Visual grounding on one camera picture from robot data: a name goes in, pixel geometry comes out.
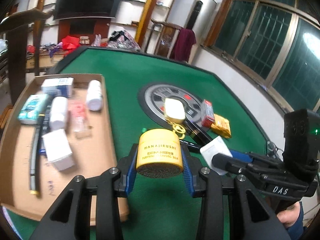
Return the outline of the person's right hand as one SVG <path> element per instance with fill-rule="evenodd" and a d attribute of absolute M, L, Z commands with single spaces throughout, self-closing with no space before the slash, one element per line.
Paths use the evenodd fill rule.
<path fill-rule="evenodd" d="M 289 228 L 295 224 L 300 215 L 300 202 L 289 206 L 286 210 L 280 211 L 277 218 L 285 228 Z"/>

